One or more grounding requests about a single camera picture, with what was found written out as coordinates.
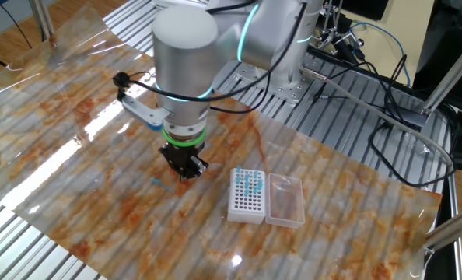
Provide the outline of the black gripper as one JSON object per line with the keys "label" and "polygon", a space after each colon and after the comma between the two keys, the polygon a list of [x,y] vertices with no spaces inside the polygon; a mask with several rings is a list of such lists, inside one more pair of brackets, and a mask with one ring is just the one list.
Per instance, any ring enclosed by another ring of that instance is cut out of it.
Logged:
{"label": "black gripper", "polygon": [[199,177],[206,171],[208,164],[198,156],[199,152],[201,152],[204,147],[204,142],[187,147],[167,142],[159,149],[159,152],[163,155],[168,164],[173,167],[173,170],[179,177],[179,181],[183,182],[191,178]]}

